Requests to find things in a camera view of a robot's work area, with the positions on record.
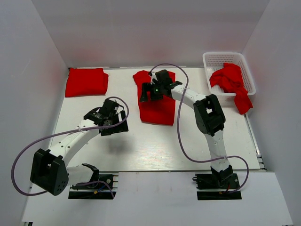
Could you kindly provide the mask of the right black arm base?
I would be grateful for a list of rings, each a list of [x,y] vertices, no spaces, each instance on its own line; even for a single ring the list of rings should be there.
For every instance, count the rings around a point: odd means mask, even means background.
[[[234,173],[220,185],[212,174],[196,174],[192,181],[196,183],[198,201],[241,200],[242,195],[238,176]]]

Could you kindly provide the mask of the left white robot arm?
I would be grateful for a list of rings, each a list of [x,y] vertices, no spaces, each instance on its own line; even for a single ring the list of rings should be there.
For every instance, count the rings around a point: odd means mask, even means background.
[[[67,186],[88,186],[94,188],[101,183],[99,169],[83,163],[75,167],[68,164],[76,153],[91,139],[127,132],[129,107],[118,97],[105,99],[100,107],[90,110],[83,116],[76,129],[63,132],[65,138],[47,150],[35,152],[30,181],[54,196]]]

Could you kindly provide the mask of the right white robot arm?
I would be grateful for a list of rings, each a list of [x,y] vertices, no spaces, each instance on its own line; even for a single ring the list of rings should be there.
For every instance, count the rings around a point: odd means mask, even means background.
[[[223,130],[225,124],[225,115],[216,95],[205,96],[188,88],[189,79],[183,85],[179,81],[173,81],[167,70],[159,72],[148,72],[149,82],[142,84],[142,94],[140,102],[150,99],[161,100],[163,97],[169,97],[180,101],[177,114],[177,136],[180,148],[184,156],[195,163],[211,163],[212,183],[219,188],[225,187],[229,183],[233,174],[232,166],[227,159],[225,144],[223,140]],[[194,111],[197,128],[204,134],[209,148],[211,159],[198,161],[190,158],[183,147],[180,137],[180,114],[181,107],[185,104]]]

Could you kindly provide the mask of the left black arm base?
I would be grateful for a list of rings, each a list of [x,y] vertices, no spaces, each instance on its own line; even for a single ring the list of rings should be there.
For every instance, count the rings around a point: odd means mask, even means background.
[[[118,173],[100,173],[98,180],[105,182],[115,196],[118,188]],[[68,199],[70,200],[113,200],[110,190],[104,183],[94,183],[85,186],[71,186]]]

